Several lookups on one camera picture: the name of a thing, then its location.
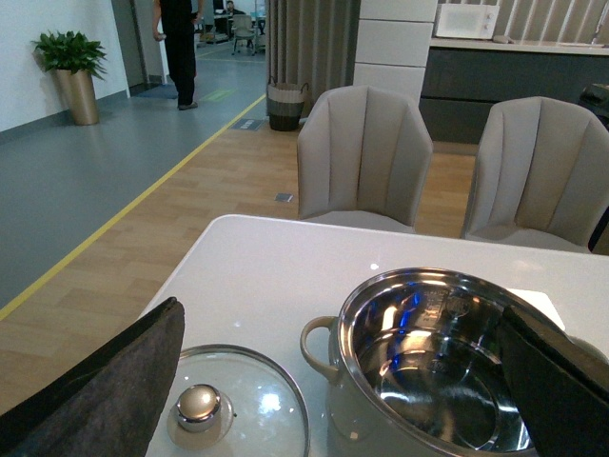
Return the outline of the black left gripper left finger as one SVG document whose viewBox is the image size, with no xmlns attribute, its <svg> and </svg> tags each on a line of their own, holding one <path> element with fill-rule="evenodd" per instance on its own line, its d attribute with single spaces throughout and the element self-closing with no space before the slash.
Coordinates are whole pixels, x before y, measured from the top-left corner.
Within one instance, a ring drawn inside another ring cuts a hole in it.
<svg viewBox="0 0 609 457">
<path fill-rule="evenodd" d="M 170 297 L 2 414 L 2 455 L 145 455 L 174 379 L 184 331 L 184 307 Z"/>
</svg>

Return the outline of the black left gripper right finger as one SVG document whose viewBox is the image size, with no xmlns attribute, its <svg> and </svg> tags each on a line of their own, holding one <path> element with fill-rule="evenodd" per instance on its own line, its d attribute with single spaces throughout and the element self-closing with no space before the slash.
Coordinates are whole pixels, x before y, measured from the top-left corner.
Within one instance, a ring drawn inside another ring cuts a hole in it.
<svg viewBox="0 0 609 457">
<path fill-rule="evenodd" d="M 516 307 L 497 324 L 510 393 L 540 456 L 608 454 L 608 364 Z"/>
</svg>

